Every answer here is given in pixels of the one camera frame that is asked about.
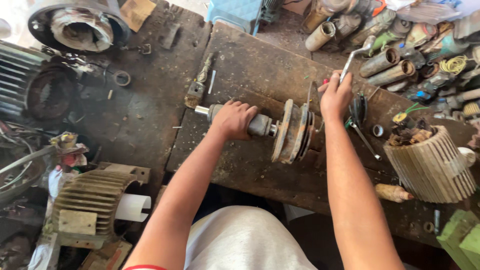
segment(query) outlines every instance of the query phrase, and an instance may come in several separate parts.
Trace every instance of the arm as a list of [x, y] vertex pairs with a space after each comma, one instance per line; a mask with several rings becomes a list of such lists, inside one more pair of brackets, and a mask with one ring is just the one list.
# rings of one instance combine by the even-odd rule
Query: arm
[[324, 91], [328, 200], [338, 249], [347, 270], [403, 270], [380, 201], [344, 128], [352, 74], [338, 86], [340, 72], [334, 71], [330, 82], [318, 88]]
[[205, 138], [180, 166], [150, 217], [124, 268], [154, 265], [181, 270], [193, 218], [228, 140], [246, 140], [257, 107], [229, 101], [215, 116]]

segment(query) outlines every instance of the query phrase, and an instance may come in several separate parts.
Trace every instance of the spanner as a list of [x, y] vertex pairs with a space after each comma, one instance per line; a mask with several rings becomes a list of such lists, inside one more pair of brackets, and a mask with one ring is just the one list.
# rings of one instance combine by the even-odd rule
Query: spanner
[[362, 132], [360, 131], [359, 127], [357, 127], [357, 125], [354, 123], [354, 122], [350, 122], [350, 126], [353, 127], [355, 129], [355, 131], [359, 134], [360, 138], [363, 140], [363, 142], [367, 145], [368, 149], [370, 150], [370, 152], [372, 152], [372, 154], [375, 156], [375, 158], [378, 160], [378, 161], [381, 161], [382, 160], [382, 157], [380, 157], [379, 155], [377, 155], [375, 153], [375, 151], [373, 150], [372, 146], [368, 143], [367, 139], [365, 138], [365, 136], [362, 134]]

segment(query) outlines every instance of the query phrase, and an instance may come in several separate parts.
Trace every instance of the paper roll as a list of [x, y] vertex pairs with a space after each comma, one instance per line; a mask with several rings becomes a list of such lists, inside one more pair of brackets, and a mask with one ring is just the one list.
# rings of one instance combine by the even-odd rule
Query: paper roll
[[148, 214], [142, 213], [142, 209], [150, 209], [152, 207], [152, 199], [149, 196], [123, 194], [115, 218], [126, 221], [143, 222]]

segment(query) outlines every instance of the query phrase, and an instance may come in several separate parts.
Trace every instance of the person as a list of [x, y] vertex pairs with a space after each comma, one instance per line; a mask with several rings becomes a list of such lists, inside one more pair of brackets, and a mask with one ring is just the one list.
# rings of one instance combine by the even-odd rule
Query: person
[[[340, 73], [324, 92], [328, 198], [335, 238], [346, 270], [404, 270], [385, 215], [344, 128], [352, 74]], [[230, 206], [192, 220], [207, 191], [223, 145], [248, 140], [257, 107], [227, 102], [205, 138], [171, 179], [124, 270], [315, 269], [299, 244], [269, 212]]]

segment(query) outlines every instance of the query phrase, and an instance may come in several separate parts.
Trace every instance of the red shirt trim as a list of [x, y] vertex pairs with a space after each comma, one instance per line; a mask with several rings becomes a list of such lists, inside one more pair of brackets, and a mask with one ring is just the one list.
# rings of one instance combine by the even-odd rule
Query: red shirt trim
[[148, 269], [148, 270], [167, 270], [165, 268], [162, 268], [160, 266], [156, 265], [150, 265], [150, 264], [143, 264], [143, 265], [136, 265], [136, 266], [130, 266], [128, 268], [125, 268], [124, 270], [137, 270], [137, 269]]

